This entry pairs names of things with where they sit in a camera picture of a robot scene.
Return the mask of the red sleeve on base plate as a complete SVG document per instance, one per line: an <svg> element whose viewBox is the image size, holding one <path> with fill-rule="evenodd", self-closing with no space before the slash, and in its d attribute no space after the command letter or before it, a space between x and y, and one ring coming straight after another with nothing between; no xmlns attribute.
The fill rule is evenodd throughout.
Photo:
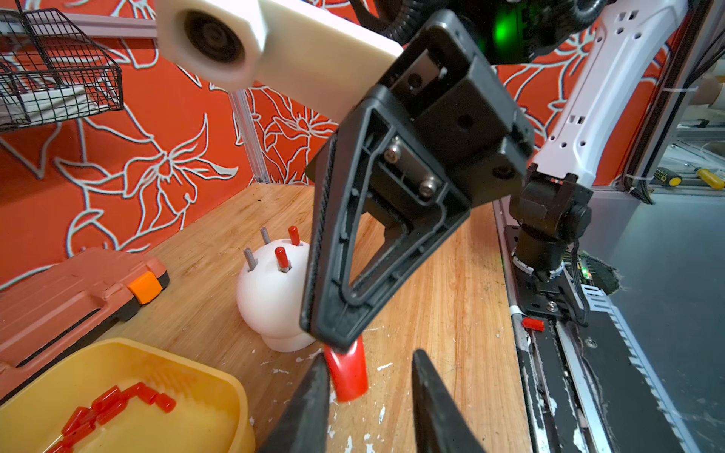
<svg viewBox="0 0 725 453"><path fill-rule="evenodd" d="M523 326L525 330L531 330L535 332L543 332L547 328L545 321L533 319L530 317L524 317L521 321L521 326Z"/></svg>

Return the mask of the metal screw back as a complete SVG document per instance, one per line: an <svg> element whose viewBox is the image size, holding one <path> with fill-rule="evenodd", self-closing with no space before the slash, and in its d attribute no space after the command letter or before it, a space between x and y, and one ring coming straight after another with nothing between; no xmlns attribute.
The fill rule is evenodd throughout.
<svg viewBox="0 0 725 453"><path fill-rule="evenodd" d="M260 233L262 235L262 240L264 241L264 243L266 245L269 245L271 243L271 238L270 238L269 233L268 233L268 230L267 230L267 228L265 226L263 226L262 228L260 228Z"/></svg>

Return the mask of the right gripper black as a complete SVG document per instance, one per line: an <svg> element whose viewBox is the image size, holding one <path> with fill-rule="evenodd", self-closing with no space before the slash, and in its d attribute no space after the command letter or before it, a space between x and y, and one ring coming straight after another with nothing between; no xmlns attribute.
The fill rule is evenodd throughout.
<svg viewBox="0 0 725 453"><path fill-rule="evenodd" d="M387 89L370 89L310 164L300 326L335 350L351 348L471 205L519 194L534 152L530 122L449 9L430 17L379 82ZM431 198L384 160L396 138L441 180Z"/></svg>

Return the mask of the red sleeves pile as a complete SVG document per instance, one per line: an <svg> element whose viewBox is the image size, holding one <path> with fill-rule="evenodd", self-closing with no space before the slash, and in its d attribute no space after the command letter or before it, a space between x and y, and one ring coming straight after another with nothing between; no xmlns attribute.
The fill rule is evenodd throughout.
<svg viewBox="0 0 725 453"><path fill-rule="evenodd" d="M143 381L125 390L113 386L98 396L89 407L76 407L63 426L60 439L51 445L47 452L73 452L74 447L90 436L97 426L107 425L126 411L133 398L148 406L157 406L164 413L171 413L177 406L175 398L153 389Z"/></svg>

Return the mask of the yellow handled tool outside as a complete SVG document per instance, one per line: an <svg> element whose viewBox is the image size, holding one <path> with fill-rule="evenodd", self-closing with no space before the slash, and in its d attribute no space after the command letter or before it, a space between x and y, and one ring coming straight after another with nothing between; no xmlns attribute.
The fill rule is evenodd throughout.
<svg viewBox="0 0 725 453"><path fill-rule="evenodd" d="M706 168L697 167L696 175L707 186L709 186L710 188L712 188L714 190L720 191L725 188L725 181L721 177L717 176L715 173L713 173L712 171L710 171Z"/></svg>

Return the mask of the white dome screw fixture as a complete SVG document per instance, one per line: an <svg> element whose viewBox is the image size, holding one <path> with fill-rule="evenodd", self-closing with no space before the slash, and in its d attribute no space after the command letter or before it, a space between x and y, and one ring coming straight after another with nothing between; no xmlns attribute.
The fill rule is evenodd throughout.
<svg viewBox="0 0 725 453"><path fill-rule="evenodd" d="M285 247L292 268L281 273L275 248ZM258 265L242 267L237 281L237 306L249 328L274 351L291 353L311 345L315 339L300 328L300 313L310 245L295 247L289 239L272 241L253 251Z"/></svg>

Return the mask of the metal screw front left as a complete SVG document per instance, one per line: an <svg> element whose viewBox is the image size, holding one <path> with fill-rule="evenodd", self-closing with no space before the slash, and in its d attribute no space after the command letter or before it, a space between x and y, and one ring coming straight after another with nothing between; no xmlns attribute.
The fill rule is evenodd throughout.
<svg viewBox="0 0 725 453"><path fill-rule="evenodd" d="M247 262L247 271L252 272L258 265L258 260L255 258L253 251L246 247L244 249L245 261Z"/></svg>

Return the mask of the orange tool case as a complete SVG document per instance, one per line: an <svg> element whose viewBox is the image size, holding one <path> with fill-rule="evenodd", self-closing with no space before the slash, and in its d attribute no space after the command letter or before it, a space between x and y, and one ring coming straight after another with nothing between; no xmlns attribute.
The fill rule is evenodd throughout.
<svg viewBox="0 0 725 453"><path fill-rule="evenodd" d="M1 399L132 319L169 285L152 256L90 248L1 294Z"/></svg>

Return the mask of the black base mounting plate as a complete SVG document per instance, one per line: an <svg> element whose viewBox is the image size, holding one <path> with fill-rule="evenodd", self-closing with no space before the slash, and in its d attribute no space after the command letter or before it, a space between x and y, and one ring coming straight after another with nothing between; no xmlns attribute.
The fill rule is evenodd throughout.
<svg viewBox="0 0 725 453"><path fill-rule="evenodd" d="M582 328L555 313L524 328L507 200L494 213L535 452L695 452L697 447L624 315L596 286Z"/></svg>

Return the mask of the yellow plastic tray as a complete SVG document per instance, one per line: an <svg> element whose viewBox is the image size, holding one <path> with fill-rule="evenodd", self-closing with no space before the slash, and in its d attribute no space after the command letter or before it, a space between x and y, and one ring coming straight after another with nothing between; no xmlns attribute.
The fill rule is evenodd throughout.
<svg viewBox="0 0 725 453"><path fill-rule="evenodd" d="M4 452L253 452L236 377L127 339L54 365L1 407Z"/></svg>

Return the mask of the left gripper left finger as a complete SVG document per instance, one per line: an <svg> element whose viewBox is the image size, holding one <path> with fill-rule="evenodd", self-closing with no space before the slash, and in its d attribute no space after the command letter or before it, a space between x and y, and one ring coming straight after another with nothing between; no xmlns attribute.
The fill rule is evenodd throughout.
<svg viewBox="0 0 725 453"><path fill-rule="evenodd" d="M330 412L330 372L319 354L258 452L325 452Z"/></svg>

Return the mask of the red screw protection sleeve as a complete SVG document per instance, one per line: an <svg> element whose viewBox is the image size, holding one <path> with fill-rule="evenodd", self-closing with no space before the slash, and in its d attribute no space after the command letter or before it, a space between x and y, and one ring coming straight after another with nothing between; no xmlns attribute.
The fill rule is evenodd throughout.
<svg viewBox="0 0 725 453"><path fill-rule="evenodd" d="M288 228L288 233L292 245L295 247L301 245L299 231L296 226L290 226L290 228Z"/></svg>

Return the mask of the metal screw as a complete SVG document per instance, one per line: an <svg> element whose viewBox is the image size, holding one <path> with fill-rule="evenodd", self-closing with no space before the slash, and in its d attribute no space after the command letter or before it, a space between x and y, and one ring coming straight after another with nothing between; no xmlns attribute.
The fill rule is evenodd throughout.
<svg viewBox="0 0 725 453"><path fill-rule="evenodd" d="M258 265L258 260L255 258L253 251L246 247L244 249L245 261L247 262L247 271L252 272Z"/></svg>
<svg viewBox="0 0 725 453"><path fill-rule="evenodd" d="M268 230L267 230L267 228L265 226L263 226L262 228L260 228L260 233L262 235L262 240L264 241L264 243L266 245L269 245L271 243L271 238L270 238L269 233L268 233Z"/></svg>

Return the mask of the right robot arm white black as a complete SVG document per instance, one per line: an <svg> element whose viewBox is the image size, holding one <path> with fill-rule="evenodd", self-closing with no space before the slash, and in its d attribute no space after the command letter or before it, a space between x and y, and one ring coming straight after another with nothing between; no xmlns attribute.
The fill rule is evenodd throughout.
<svg viewBox="0 0 725 453"><path fill-rule="evenodd" d="M316 157L315 216L300 328L346 351L475 207L502 197L523 229L515 263L556 279L591 220L609 137L687 1L561 1L540 11L561 36L595 25L594 45L551 136L494 73L515 49L517 11L481 45L449 9L417 32Z"/></svg>

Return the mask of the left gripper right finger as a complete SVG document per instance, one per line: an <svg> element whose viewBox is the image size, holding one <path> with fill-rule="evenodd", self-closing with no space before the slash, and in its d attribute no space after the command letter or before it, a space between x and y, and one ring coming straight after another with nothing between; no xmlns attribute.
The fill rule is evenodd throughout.
<svg viewBox="0 0 725 453"><path fill-rule="evenodd" d="M413 353L412 396L418 452L485 453L423 349Z"/></svg>

